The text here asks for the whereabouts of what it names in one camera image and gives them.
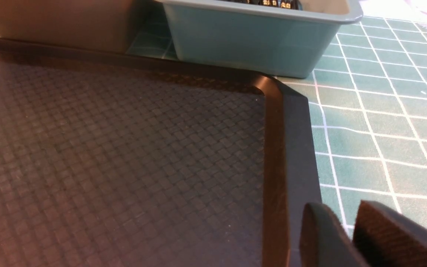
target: woven pattern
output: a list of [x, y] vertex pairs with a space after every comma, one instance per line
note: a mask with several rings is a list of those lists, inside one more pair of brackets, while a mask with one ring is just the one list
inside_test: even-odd
[[254, 88], [0, 52], [0, 267], [261, 265]]

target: tan plastic container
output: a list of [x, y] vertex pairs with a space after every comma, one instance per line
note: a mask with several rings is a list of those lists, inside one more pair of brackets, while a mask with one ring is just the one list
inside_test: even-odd
[[151, 0], [0, 0], [0, 36], [124, 53]]

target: black object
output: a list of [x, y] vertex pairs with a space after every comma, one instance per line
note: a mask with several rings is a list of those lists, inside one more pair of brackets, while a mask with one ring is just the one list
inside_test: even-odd
[[0, 267], [285, 266], [310, 201], [276, 79], [0, 39]]
[[368, 267], [339, 219], [321, 203], [304, 206], [299, 245], [303, 267]]
[[427, 229], [376, 201], [361, 202], [353, 242], [371, 266], [427, 266]]
[[427, 230], [375, 201], [362, 201], [349, 240], [335, 214], [309, 203], [303, 212], [303, 267], [427, 267]]

